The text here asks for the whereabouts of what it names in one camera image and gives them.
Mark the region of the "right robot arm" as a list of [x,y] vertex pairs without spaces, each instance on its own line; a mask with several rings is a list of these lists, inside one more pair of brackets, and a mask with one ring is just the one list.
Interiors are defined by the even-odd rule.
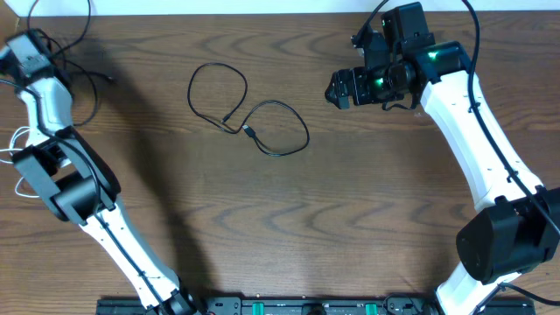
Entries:
[[459,264],[416,314],[532,314],[541,298],[515,280],[550,261],[559,244],[559,192],[522,162],[487,105],[475,72],[478,54],[438,43],[423,6],[374,9],[382,28],[365,23],[351,42],[360,67],[332,75],[325,98],[339,109],[401,106],[405,97],[443,133],[469,185],[475,216],[457,234]]

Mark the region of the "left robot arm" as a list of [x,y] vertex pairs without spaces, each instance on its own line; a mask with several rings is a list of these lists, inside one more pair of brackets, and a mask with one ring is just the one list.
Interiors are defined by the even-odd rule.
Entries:
[[109,166],[74,127],[67,75],[39,30],[7,38],[1,50],[3,84],[14,87],[28,113],[25,147],[11,162],[61,221],[95,239],[128,278],[148,314],[203,314],[207,308],[182,288],[130,221]]

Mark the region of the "black cable barrel plug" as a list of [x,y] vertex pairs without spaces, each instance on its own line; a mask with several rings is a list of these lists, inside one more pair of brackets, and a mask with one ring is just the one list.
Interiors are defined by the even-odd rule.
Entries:
[[83,121],[75,122],[73,124],[75,127],[84,127],[95,119],[96,115],[99,113],[101,109],[101,101],[100,101],[99,91],[95,83],[95,78],[101,79],[102,81],[105,81],[109,85],[116,84],[116,80],[113,77],[109,76],[108,74],[87,70],[83,66],[80,66],[76,62],[68,59],[64,52],[61,54],[59,58],[62,60],[63,69],[66,72],[66,74],[69,76],[70,80],[77,78],[79,76],[83,76],[87,79],[91,87],[91,94],[93,97],[92,110],[90,114]]

